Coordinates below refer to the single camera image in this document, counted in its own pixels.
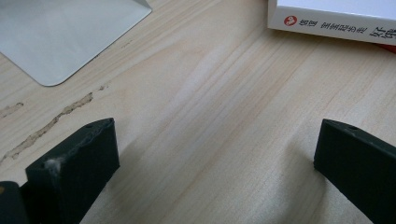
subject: book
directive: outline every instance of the book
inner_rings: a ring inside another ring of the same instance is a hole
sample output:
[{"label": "book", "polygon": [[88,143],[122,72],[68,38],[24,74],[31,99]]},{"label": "book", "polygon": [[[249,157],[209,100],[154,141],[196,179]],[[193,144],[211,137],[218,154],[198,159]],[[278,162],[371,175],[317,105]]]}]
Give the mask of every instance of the book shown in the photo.
[{"label": "book", "polygon": [[269,0],[268,27],[396,46],[395,0]]}]

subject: red object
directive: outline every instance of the red object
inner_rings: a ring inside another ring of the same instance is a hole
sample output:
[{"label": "red object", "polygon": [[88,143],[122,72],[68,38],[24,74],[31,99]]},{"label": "red object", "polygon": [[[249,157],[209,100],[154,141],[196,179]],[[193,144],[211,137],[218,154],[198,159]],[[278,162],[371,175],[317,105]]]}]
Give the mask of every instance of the red object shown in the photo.
[{"label": "red object", "polygon": [[393,45],[383,45],[383,44],[377,44],[379,47],[383,48],[383,49],[387,49],[390,52],[396,53],[396,46]]},{"label": "red object", "polygon": [[288,17],[283,21],[283,23],[285,23],[285,25],[287,25],[287,26],[292,26],[292,25],[294,25],[295,23],[297,23],[297,17],[295,17],[295,16],[288,16]]}]

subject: wooden table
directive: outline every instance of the wooden table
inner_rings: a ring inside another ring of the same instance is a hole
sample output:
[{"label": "wooden table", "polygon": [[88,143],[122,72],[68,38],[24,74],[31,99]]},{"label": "wooden table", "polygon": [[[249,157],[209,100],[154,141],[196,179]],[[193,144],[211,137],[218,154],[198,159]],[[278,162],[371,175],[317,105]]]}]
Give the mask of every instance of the wooden table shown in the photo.
[{"label": "wooden table", "polygon": [[82,223],[370,223],[314,170],[322,119],[396,145],[396,55],[266,28],[264,0],[151,0],[65,83],[0,56],[0,180],[112,117],[121,168]]}]

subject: wood grain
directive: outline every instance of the wood grain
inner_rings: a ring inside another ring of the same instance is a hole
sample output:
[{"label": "wood grain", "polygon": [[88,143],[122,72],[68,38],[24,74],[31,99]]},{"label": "wood grain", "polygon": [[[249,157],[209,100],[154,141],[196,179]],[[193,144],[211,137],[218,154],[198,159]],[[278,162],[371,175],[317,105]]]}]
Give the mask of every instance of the wood grain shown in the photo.
[{"label": "wood grain", "polygon": [[82,223],[370,223],[312,162],[325,118],[396,145],[394,54],[269,30],[264,0],[149,3],[59,86],[0,56],[0,157],[50,124],[0,180],[113,117],[121,168]]}]

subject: black rubber pad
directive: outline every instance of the black rubber pad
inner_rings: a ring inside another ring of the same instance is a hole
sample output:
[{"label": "black rubber pad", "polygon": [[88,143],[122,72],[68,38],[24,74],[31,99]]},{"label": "black rubber pad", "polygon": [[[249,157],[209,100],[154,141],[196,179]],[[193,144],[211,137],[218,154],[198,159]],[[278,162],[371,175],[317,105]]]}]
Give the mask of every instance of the black rubber pad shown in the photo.
[{"label": "black rubber pad", "polygon": [[79,223],[120,167],[114,119],[85,125],[26,168],[41,222]]},{"label": "black rubber pad", "polygon": [[20,187],[17,183],[0,182],[0,223],[29,224]]},{"label": "black rubber pad", "polygon": [[315,168],[374,223],[396,223],[396,148],[351,125],[325,119]]}]

